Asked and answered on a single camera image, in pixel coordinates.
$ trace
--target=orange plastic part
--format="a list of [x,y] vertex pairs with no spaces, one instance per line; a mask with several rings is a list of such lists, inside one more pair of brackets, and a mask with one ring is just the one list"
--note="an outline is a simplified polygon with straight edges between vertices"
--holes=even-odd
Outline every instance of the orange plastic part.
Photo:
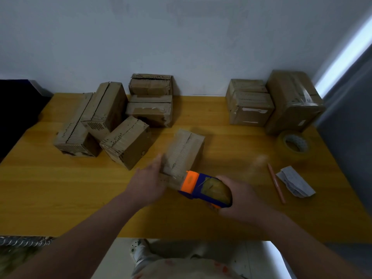
[[191,194],[195,188],[196,181],[198,180],[198,178],[199,178],[199,173],[191,171],[191,170],[187,171],[186,178],[181,186],[180,191]]

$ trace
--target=person's right hand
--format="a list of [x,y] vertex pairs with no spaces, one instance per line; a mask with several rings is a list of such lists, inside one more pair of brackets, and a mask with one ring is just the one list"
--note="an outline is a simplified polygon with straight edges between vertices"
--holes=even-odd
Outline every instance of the person's right hand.
[[249,184],[232,180],[226,176],[217,176],[217,178],[230,188],[233,201],[231,207],[220,209],[221,216],[255,224],[263,213],[271,210],[256,195]]

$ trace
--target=wooden table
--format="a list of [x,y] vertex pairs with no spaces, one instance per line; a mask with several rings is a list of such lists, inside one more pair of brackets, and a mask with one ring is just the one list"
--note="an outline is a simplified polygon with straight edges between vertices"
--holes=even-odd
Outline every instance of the wooden table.
[[[114,163],[105,152],[97,158],[74,158],[52,145],[81,97],[55,94],[40,122],[1,163],[0,235],[59,236],[125,189],[134,170]],[[137,166],[164,152],[180,127],[206,136],[199,172],[250,182],[260,197],[322,242],[372,243],[371,219],[314,128],[306,133],[317,152],[294,168],[317,193],[299,199],[282,185],[287,200],[282,205],[266,164],[258,162],[266,156],[276,172],[287,166],[274,150],[275,137],[260,127],[229,125],[223,97],[174,97],[174,126],[152,129],[155,142]],[[202,201],[171,190],[139,211],[119,236],[267,239],[255,227],[223,219]]]

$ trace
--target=paper scrap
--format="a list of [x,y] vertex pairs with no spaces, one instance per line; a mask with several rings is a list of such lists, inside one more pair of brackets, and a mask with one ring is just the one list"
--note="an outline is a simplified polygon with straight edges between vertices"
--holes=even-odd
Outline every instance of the paper scrap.
[[315,194],[314,189],[291,166],[281,169],[276,176],[296,197],[305,198]]

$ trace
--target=white label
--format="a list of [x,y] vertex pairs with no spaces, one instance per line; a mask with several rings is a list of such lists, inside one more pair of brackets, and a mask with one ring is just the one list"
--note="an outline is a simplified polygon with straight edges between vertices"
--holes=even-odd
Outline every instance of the white label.
[[243,107],[243,111],[245,112],[259,112],[259,113],[267,113],[267,110],[258,110],[256,108],[247,108],[247,107]]

